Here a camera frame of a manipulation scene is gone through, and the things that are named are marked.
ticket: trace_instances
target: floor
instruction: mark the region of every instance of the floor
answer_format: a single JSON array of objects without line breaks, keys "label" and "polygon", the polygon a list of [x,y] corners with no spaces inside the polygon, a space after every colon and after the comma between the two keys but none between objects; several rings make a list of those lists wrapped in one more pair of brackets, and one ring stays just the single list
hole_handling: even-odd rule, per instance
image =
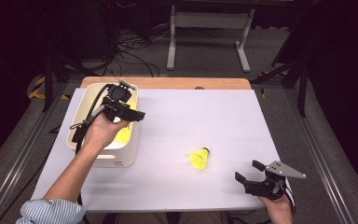
[{"label": "floor", "polygon": [[[259,73],[272,70],[270,63],[289,35],[285,28],[252,29],[245,44],[251,73],[245,74],[241,71],[237,52],[233,47],[241,31],[181,30],[177,36],[173,71],[166,69],[168,29],[162,25],[156,27],[155,31],[153,40],[156,42],[145,48],[129,49],[126,43],[135,36],[123,35],[121,39],[121,48],[149,63],[154,77],[254,79]],[[106,70],[95,72],[104,76],[152,76],[149,69],[137,58],[125,53],[117,58],[125,63],[114,61]],[[83,65],[93,66],[98,63],[101,62],[87,61]],[[34,86],[39,76],[40,74],[35,74],[29,89]],[[68,83],[55,82],[54,90],[59,96],[70,96],[75,88],[79,87],[83,77],[76,74],[71,75]],[[279,81],[276,77],[263,85],[252,87],[282,161],[308,175],[306,180],[289,179],[297,203],[295,223],[358,223],[358,176],[331,131],[311,83],[309,82],[307,88],[306,118],[303,119],[296,110],[297,86],[284,90]],[[2,146],[0,223],[13,223],[21,216],[21,206],[33,194],[44,160],[55,140],[56,134],[53,130],[61,124],[69,102],[68,99],[58,99],[49,111],[43,113],[44,100],[33,98],[23,118]],[[268,219],[264,210],[229,213],[247,223]],[[104,223],[105,215],[87,214],[91,223]]]}]

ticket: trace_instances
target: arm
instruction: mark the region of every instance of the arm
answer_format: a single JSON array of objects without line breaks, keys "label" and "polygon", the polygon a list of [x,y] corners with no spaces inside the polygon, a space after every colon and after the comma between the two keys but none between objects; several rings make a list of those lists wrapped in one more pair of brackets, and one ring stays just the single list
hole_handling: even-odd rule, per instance
[{"label": "arm", "polygon": [[44,200],[65,199],[76,202],[87,174],[99,153],[115,138],[118,131],[129,125],[126,120],[110,122],[100,114],[86,132],[83,147],[65,168],[43,197]]},{"label": "arm", "polygon": [[268,216],[274,224],[292,224],[292,208],[289,199],[283,195],[277,200],[270,200],[265,197],[258,199],[267,207]]}]

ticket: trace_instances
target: yellow shuttlecock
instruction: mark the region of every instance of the yellow shuttlecock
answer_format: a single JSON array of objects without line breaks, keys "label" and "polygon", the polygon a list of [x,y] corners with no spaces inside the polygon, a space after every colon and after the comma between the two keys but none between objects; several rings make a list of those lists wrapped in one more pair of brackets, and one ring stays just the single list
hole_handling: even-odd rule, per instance
[{"label": "yellow shuttlecock", "polygon": [[203,147],[200,150],[190,153],[188,155],[188,160],[194,168],[202,170],[205,168],[206,161],[208,160],[209,149],[207,147]]}]

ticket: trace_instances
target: striped shirt sleeve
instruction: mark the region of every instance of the striped shirt sleeve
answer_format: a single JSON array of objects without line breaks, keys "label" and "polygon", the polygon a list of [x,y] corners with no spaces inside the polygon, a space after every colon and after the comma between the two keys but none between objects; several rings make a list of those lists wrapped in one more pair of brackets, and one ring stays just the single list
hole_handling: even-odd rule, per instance
[{"label": "striped shirt sleeve", "polygon": [[16,224],[78,223],[85,214],[84,206],[64,199],[32,200],[22,206],[22,218]]}]

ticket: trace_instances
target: metal rail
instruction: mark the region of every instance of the metal rail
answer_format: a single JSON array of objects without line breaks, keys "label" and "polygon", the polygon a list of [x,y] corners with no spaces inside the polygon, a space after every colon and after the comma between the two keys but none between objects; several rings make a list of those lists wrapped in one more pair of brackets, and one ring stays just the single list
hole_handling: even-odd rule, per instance
[{"label": "metal rail", "polygon": [[339,221],[341,223],[346,224],[354,223],[351,217],[351,213],[347,205],[345,204],[341,193],[339,192],[336,180],[331,174],[330,169],[328,168],[327,163],[324,160],[324,156],[318,146],[318,143],[316,142],[312,129],[310,128],[307,119],[303,118],[298,111],[298,108],[296,106],[296,97],[293,93],[293,90],[286,89],[284,91],[287,99],[289,100],[290,106],[295,111],[296,118],[301,126],[301,129],[304,131],[304,134],[307,137],[308,144],[310,146],[310,154],[313,158],[313,161],[315,162],[316,168],[318,169],[319,175],[324,182],[324,187],[326,188],[327,194],[329,195],[330,200],[336,210]]},{"label": "metal rail", "polygon": [[19,157],[16,159],[13,167],[7,173],[7,177],[5,178],[2,187],[0,188],[0,214],[5,207],[7,200],[12,193],[13,189],[16,187],[17,182],[19,181],[22,172],[27,165],[28,160],[30,159],[36,144],[40,138],[42,130],[47,123],[48,119],[50,118],[52,112],[54,111],[55,106],[59,102],[67,84],[66,83],[59,83],[56,85],[57,89],[54,92],[54,99],[51,106],[45,113],[39,117],[38,121],[36,122],[31,135],[28,137],[25,146],[23,147]]}]

